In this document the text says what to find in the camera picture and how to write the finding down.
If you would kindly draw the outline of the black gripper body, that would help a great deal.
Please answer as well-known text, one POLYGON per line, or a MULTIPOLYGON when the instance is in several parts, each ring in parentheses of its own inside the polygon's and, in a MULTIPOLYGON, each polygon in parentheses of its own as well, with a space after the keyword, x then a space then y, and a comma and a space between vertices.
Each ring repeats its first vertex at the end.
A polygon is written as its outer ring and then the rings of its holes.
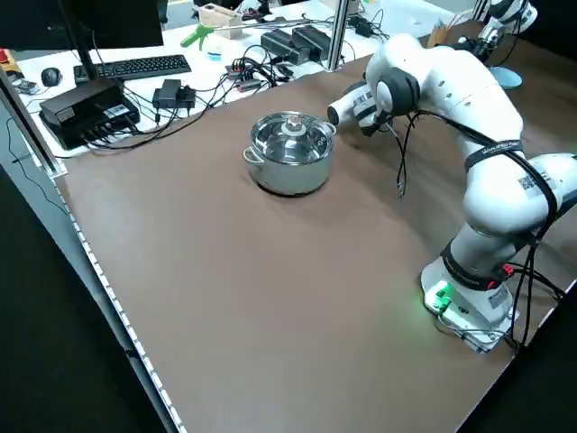
POLYGON ((457 49, 468 51, 479 61, 486 61, 490 56, 490 48, 483 39, 460 37, 457 42, 457 49))
POLYGON ((359 120, 361 133, 366 137, 371 137, 377 133, 382 126, 389 124, 392 117, 386 112, 372 112, 359 120))

